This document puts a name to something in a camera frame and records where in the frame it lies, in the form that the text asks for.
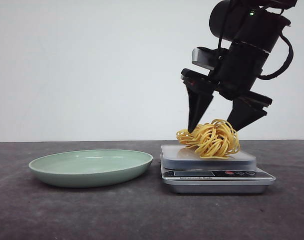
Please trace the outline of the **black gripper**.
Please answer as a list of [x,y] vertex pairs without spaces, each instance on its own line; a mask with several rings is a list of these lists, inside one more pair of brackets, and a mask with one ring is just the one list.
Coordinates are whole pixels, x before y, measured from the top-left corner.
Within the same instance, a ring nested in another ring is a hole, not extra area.
[[[272,99],[252,92],[251,87],[261,75],[269,54],[245,43],[233,43],[228,50],[221,63],[214,70],[209,70],[208,75],[187,68],[181,71],[181,79],[186,84],[189,99],[190,133],[194,131],[211,103],[214,91],[218,91],[228,100],[233,100],[227,122],[236,131],[267,115],[263,106],[268,107]],[[261,105],[256,106],[242,99]]]

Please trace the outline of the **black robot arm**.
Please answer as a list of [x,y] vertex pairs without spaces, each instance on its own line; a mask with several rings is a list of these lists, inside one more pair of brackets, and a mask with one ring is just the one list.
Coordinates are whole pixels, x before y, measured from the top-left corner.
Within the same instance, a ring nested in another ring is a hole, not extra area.
[[272,100],[251,91],[256,79],[271,80],[291,64],[294,50],[289,47],[283,65],[274,73],[264,75],[263,66],[278,39],[289,40],[283,29],[291,24],[281,11],[296,5],[294,0],[223,0],[212,10],[209,20],[211,33],[220,40],[231,42],[229,48],[197,47],[192,63],[209,70],[208,75],[183,69],[181,78],[189,97],[188,131],[192,132],[213,99],[213,92],[232,101],[228,122],[240,130],[264,117]]

